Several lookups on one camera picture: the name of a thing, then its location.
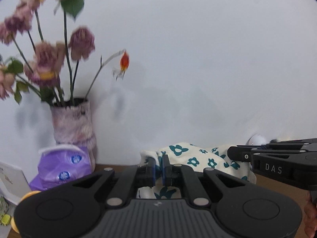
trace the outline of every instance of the hand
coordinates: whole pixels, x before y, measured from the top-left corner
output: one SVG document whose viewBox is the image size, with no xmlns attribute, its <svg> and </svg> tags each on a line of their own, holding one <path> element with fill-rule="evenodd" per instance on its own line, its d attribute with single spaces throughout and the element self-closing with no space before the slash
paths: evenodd
<svg viewBox="0 0 317 238">
<path fill-rule="evenodd" d="M 307 204 L 304 207 L 304 224 L 305 224 L 305 234 L 309 238 L 313 238 L 315 236 L 315 232 L 317 230 L 317 208 L 316 205 L 312 203 L 312 198 L 310 193 L 307 192 L 306 196 Z"/>
</svg>

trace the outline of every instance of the wooden table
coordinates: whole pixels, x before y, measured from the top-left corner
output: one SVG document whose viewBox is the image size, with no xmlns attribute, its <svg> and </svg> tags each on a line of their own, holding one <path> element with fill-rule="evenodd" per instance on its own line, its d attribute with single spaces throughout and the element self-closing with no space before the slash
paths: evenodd
<svg viewBox="0 0 317 238">
<path fill-rule="evenodd" d="M 110 165 L 96 165 L 96 171 L 102 170 L 105 167 L 112 167 L 115 171 L 121 172 L 126 166 L 110 166 Z M 304 207 L 305 205 L 305 196 L 306 196 L 306 191 L 301 190 L 298 188 L 295 188 L 293 186 L 287 185 L 280 183 L 275 180 L 268 179 L 263 176 L 256 175 L 257 177 L 257 185 L 279 192 L 283 195 L 286 195 L 290 198 L 292 198 L 294 201 L 296 201 L 301 208 Z M 8 238 L 21 238 L 19 234 L 11 230 Z M 300 228 L 297 231 L 297 234 L 295 238 L 307 238 L 307 236 L 304 233 L 304 224 L 302 222 Z"/>
</svg>

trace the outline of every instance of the white cloth with teal flowers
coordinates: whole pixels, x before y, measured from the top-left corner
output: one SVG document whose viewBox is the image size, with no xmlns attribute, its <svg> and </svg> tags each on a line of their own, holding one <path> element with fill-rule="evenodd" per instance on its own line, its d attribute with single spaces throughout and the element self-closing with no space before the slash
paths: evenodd
<svg viewBox="0 0 317 238">
<path fill-rule="evenodd" d="M 141 165 L 147 164 L 148 157 L 156 161 L 157 168 L 161 168 L 162 156 L 168 155 L 171 164 L 191 166 L 196 172 L 203 172 L 204 168 L 212 167 L 237 178 L 256 183 L 256 176 L 250 170 L 250 163 L 233 161 L 227 155 L 227 150 L 233 145 L 222 145 L 211 149 L 202 149 L 193 144 L 181 142 L 154 151 L 141 152 Z M 153 188 L 143 187 L 137 192 L 141 199 L 176 199 L 181 198 L 180 190 L 176 187 L 164 187 L 162 179 L 156 180 Z"/>
</svg>

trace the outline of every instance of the dried rose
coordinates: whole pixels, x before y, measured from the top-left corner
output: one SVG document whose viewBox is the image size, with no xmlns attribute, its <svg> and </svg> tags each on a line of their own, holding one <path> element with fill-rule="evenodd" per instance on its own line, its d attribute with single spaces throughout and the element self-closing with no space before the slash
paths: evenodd
<svg viewBox="0 0 317 238">
<path fill-rule="evenodd" d="M 37 71 L 40 73 L 51 72 L 57 61 L 57 48 L 50 43 L 41 42 L 35 45 Z"/>
<path fill-rule="evenodd" d="M 38 0 L 20 0 L 16 8 L 19 9 L 25 5 L 27 5 L 31 10 L 37 10 L 40 6 L 40 2 Z"/>
<path fill-rule="evenodd" d="M 88 59 L 95 50 L 95 37 L 88 28 L 79 27 L 72 33 L 68 47 L 72 49 L 72 60 L 79 61 L 82 57 Z"/>
<path fill-rule="evenodd" d="M 5 100 L 7 97 L 9 97 L 9 93 L 14 93 L 12 86 L 14 84 L 14 74 L 12 73 L 4 73 L 0 69 L 0 99 Z"/>
<path fill-rule="evenodd" d="M 28 6 L 18 8 L 13 15 L 4 20 L 8 31 L 16 33 L 19 31 L 23 34 L 24 31 L 31 29 L 33 13 Z"/>
<path fill-rule="evenodd" d="M 5 23 L 0 22 L 0 41 L 8 46 L 13 40 L 12 36 L 15 37 L 16 32 L 8 31 Z"/>
<path fill-rule="evenodd" d="M 62 66 L 64 65 L 64 60 L 66 56 L 66 46 L 64 42 L 56 42 L 57 49 L 57 60 L 55 62 L 53 70 L 56 73 L 61 71 Z"/>
<path fill-rule="evenodd" d="M 29 61 L 28 64 L 33 72 L 28 65 L 24 65 L 24 73 L 32 83 L 40 87 L 55 87 L 60 84 L 60 78 L 54 71 L 39 73 L 35 61 Z"/>
</svg>

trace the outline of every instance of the orange object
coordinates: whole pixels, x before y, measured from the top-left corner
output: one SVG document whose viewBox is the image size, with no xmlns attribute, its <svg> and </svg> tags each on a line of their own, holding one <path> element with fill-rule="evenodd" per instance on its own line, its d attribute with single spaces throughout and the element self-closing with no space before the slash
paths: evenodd
<svg viewBox="0 0 317 238">
<path fill-rule="evenodd" d="M 28 198 L 28 197 L 30 197 L 30 196 L 32 196 L 32 195 L 34 195 L 34 194 L 37 194 L 37 193 L 40 193 L 40 191 L 30 191 L 30 192 L 26 193 L 26 195 L 24 195 L 24 196 L 21 198 L 21 201 L 23 201 L 23 200 L 25 200 L 26 198 Z M 16 233 L 18 233 L 18 234 L 20 233 L 19 230 L 18 230 L 18 228 L 17 228 L 16 225 L 15 225 L 14 217 L 11 218 L 11 227 L 12 227 L 12 229 L 13 229 Z"/>
<path fill-rule="evenodd" d="M 120 60 L 121 72 L 124 73 L 128 69 L 129 63 L 130 63 L 129 55 L 128 55 L 128 53 L 126 51 L 124 51 L 124 54 L 123 54 L 123 56 L 122 56 L 122 58 Z"/>
</svg>

